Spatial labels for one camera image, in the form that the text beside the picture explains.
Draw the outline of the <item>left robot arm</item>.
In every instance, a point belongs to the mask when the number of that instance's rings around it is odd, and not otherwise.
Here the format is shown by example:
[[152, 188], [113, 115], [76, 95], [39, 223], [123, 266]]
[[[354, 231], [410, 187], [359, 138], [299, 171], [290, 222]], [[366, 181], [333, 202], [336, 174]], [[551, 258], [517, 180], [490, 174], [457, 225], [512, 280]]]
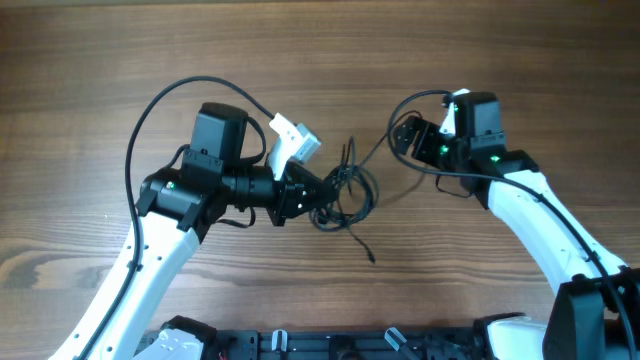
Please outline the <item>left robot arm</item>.
[[237, 107], [205, 103], [190, 143], [142, 183], [125, 244], [56, 359], [131, 359], [169, 285], [210, 227], [230, 206], [267, 211], [273, 225], [319, 210], [337, 198], [331, 186], [292, 161], [301, 128], [283, 116], [266, 165], [241, 155], [247, 127], [258, 123]]

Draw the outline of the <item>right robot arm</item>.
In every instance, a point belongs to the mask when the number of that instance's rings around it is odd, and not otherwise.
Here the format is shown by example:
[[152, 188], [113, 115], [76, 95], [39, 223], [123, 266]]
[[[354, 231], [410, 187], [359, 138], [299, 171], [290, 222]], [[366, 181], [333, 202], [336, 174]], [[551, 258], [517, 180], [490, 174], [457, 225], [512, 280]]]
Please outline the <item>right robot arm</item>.
[[413, 94], [392, 112], [387, 142], [403, 165], [438, 179], [458, 178], [516, 235], [546, 277], [554, 304], [547, 322], [522, 313], [478, 319], [481, 359], [636, 359], [639, 271], [597, 241], [563, 205], [539, 165], [508, 150], [497, 96], [440, 91], [441, 124], [404, 119]]

